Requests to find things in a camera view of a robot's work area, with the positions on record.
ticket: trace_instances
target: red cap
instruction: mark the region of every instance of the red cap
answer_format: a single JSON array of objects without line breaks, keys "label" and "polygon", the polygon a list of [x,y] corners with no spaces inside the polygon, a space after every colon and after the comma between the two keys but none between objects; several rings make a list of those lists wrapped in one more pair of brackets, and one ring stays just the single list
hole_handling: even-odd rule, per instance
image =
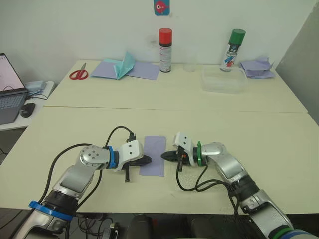
[{"label": "red cap", "polygon": [[172,30],[170,28],[161,28],[159,30],[159,42],[161,44],[171,43]]}]

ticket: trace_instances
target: laptop keyboard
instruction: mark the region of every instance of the laptop keyboard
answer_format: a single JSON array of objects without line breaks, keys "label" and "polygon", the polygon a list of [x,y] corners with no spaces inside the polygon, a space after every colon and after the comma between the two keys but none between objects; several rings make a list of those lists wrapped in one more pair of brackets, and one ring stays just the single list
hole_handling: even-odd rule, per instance
[{"label": "laptop keyboard", "polygon": [[18,107],[24,95],[8,96],[0,98],[0,109]]}]

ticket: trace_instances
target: blue ring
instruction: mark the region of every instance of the blue ring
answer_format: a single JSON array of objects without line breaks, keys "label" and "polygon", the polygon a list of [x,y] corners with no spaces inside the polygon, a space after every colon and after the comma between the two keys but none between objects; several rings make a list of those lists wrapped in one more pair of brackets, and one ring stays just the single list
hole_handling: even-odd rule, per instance
[{"label": "blue ring", "polygon": [[110,166],[109,169],[111,168],[115,168],[116,164],[115,164],[115,157],[114,157],[114,151],[113,148],[111,146],[109,146],[109,152],[110,152]]},{"label": "blue ring", "polygon": [[288,232],[287,234],[284,234],[280,239],[290,239],[294,236],[301,235],[301,234],[311,235],[310,233],[307,233],[305,231],[298,230],[298,231]]},{"label": "blue ring", "polygon": [[34,208],[34,209],[36,209],[36,210],[38,210],[40,212],[52,215],[52,216],[54,216],[56,218],[60,218],[60,219],[66,220],[66,221],[71,221],[72,218],[73,218],[73,216],[66,215],[64,213],[59,213],[59,212],[56,212],[54,210],[48,209],[45,206],[42,206],[41,204],[38,204],[36,201],[31,201],[30,204],[29,204],[29,207],[30,208]]}]

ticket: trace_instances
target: laptop screen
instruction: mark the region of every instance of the laptop screen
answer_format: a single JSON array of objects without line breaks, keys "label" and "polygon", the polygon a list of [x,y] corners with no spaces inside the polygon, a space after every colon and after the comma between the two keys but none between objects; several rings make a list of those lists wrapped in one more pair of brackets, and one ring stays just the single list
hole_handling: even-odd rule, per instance
[{"label": "laptop screen", "polygon": [[0,92],[24,88],[6,55],[0,54]]}]

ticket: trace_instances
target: spray can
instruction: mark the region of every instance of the spray can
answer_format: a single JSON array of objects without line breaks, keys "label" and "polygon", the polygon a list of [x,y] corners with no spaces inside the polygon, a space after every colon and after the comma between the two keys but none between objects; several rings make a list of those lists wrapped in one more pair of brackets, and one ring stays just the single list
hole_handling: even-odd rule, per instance
[{"label": "spray can", "polygon": [[159,30],[159,69],[162,72],[170,72],[171,68],[171,42],[172,30],[170,28],[161,28]]},{"label": "spray can", "polygon": [[239,47],[243,42],[245,34],[246,32],[242,29],[233,29],[228,42],[227,51],[223,57],[223,61],[221,62],[221,70],[230,71],[230,69],[227,69],[227,67],[231,67],[234,64]]}]

